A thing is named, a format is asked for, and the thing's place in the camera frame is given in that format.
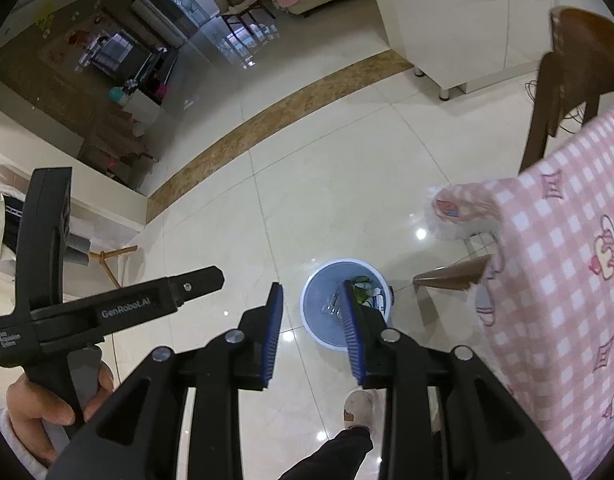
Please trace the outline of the person's left hand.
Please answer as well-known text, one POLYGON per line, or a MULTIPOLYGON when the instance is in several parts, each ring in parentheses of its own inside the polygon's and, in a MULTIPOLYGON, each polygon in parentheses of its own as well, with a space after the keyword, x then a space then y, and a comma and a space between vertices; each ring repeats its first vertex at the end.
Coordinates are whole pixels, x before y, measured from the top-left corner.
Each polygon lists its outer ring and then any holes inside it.
POLYGON ((9 386, 6 403, 13 434, 42 466, 50 466, 59 452, 50 442, 44 423, 74 425, 76 415, 70 404, 34 384, 25 374, 9 386))

